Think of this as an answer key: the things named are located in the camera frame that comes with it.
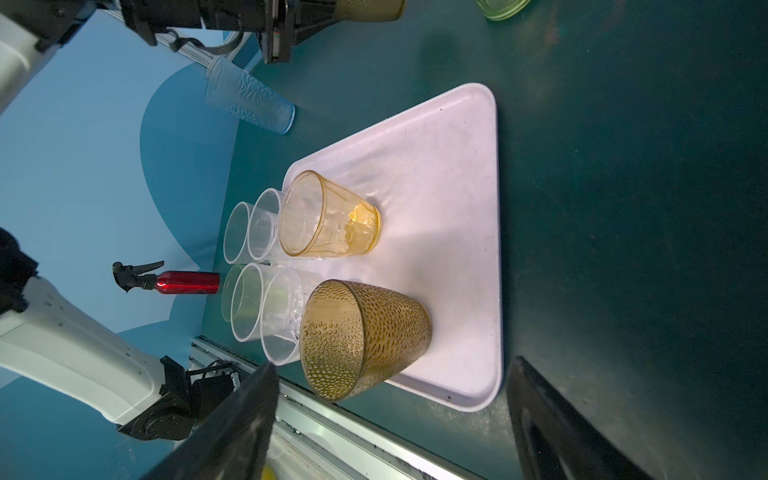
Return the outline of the clear faceted glass back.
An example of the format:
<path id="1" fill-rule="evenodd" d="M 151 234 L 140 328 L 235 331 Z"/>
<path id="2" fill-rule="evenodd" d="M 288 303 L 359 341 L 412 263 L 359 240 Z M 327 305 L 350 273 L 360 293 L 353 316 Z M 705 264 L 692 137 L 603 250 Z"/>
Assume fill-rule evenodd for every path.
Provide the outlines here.
<path id="1" fill-rule="evenodd" d="M 278 220 L 284 198 L 284 192 L 267 188 L 254 204 L 246 246 L 251 258 L 256 262 L 275 265 L 287 258 L 278 236 Z"/>

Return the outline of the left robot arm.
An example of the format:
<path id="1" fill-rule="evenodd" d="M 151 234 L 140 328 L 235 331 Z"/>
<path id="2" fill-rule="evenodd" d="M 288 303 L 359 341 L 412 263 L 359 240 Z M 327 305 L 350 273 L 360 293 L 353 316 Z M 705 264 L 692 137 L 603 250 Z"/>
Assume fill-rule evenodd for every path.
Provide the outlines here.
<path id="1" fill-rule="evenodd" d="M 8 105 L 98 10 L 117 10 L 147 44 L 179 28 L 256 34 L 269 62 L 332 25 L 332 1 L 5 1 L 1 102 Z M 130 346 L 59 294 L 1 236 L 1 364 L 101 413 L 138 440 L 183 440 L 233 391 L 219 367 L 187 371 Z"/>

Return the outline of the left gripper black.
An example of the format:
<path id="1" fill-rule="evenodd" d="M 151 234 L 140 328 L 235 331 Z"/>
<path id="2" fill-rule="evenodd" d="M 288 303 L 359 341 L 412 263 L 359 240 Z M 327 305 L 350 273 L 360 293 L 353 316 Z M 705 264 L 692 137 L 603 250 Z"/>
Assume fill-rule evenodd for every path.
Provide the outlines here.
<path id="1" fill-rule="evenodd" d="M 259 40 L 267 63 L 288 62 L 294 45 L 338 22 L 336 0 L 121 1 L 119 6 L 126 26 L 151 46 L 159 37 L 166 37 L 173 52 L 191 46 L 212 56 L 224 56 L 252 34 Z M 234 38 L 220 45 L 206 45 L 183 36 L 180 28 L 229 31 Z"/>

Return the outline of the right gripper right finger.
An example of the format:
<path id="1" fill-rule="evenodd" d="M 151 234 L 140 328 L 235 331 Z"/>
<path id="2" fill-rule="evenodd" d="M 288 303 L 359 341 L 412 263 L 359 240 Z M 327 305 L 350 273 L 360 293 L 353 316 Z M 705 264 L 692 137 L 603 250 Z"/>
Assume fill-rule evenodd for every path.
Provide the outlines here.
<path id="1" fill-rule="evenodd" d="M 508 372 L 507 402 L 525 479 L 648 479 L 524 357 Z"/>

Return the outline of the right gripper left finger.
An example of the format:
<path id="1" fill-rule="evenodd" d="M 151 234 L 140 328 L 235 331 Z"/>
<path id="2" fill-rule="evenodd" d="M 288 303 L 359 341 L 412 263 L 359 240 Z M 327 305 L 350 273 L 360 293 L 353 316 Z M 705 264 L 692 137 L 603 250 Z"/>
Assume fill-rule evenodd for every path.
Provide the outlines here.
<path id="1" fill-rule="evenodd" d="M 146 479 L 259 479 L 276 420 L 279 377 L 267 363 L 248 376 Z"/>

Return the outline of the yellow transparent cup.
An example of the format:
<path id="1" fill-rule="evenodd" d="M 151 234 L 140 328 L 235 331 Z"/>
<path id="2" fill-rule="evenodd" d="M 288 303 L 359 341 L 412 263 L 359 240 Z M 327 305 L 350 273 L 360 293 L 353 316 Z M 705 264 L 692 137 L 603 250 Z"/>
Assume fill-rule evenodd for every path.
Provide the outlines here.
<path id="1" fill-rule="evenodd" d="M 278 219 L 281 247 L 294 258 L 365 255 L 381 233 L 377 207 L 313 170 L 291 182 Z"/>

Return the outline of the brown textured cup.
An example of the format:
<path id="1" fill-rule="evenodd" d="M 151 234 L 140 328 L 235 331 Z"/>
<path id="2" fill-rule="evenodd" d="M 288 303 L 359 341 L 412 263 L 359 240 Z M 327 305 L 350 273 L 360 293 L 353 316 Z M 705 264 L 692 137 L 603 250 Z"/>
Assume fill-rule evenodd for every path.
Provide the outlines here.
<path id="1" fill-rule="evenodd" d="M 399 19 L 405 0 L 337 0 L 333 18 L 339 21 L 390 22 Z"/>
<path id="2" fill-rule="evenodd" d="M 394 290 L 329 279 L 309 296 L 299 346 L 311 389 L 329 401 L 399 374 L 428 350 L 432 323 L 417 300 Z"/>

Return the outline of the pink plastic tray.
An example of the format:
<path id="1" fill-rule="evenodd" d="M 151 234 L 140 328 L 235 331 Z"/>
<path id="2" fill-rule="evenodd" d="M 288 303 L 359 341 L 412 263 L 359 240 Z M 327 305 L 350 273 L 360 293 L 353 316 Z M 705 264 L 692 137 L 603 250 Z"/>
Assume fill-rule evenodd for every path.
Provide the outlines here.
<path id="1" fill-rule="evenodd" d="M 462 412 L 496 397 L 503 377 L 497 105 L 466 83 L 295 161 L 374 204 L 382 233 L 368 254 L 302 260 L 327 278 L 401 292 L 429 312 L 429 350 L 395 387 Z"/>

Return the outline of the clear faceted glass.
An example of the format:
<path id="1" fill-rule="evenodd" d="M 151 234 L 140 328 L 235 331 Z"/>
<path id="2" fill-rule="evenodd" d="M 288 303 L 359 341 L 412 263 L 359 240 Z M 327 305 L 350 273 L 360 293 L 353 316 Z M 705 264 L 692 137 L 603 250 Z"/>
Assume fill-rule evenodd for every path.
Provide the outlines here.
<path id="1" fill-rule="evenodd" d="M 239 342 L 258 337 L 258 323 L 266 287 L 272 278 L 268 265 L 250 263 L 243 267 L 234 284 L 230 305 L 232 333 Z"/>
<path id="2" fill-rule="evenodd" d="M 305 305 L 324 278 L 314 272 L 282 268 L 265 292 L 261 345 L 267 360 L 283 366 L 300 359 L 300 327 Z"/>
<path id="3" fill-rule="evenodd" d="M 256 262 L 275 265 L 287 258 L 278 236 L 278 220 L 284 198 L 284 192 L 267 188 L 254 204 L 246 246 L 251 258 Z"/>
<path id="4" fill-rule="evenodd" d="M 232 209 L 223 237 L 223 256 L 230 264 L 247 264 L 252 261 L 247 246 L 248 228 L 253 205 L 241 201 Z"/>

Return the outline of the small green cup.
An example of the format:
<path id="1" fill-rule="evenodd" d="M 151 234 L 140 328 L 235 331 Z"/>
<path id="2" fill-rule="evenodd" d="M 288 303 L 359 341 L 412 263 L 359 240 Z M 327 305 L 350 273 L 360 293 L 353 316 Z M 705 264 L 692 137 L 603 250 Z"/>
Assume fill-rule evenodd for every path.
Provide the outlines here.
<path id="1" fill-rule="evenodd" d="M 231 322 L 231 316 L 232 316 L 231 308 L 232 308 L 232 300 L 234 297 L 235 285 L 244 267 L 245 267 L 244 264 L 232 265 L 220 288 L 221 314 L 222 314 L 223 320 L 227 323 Z"/>

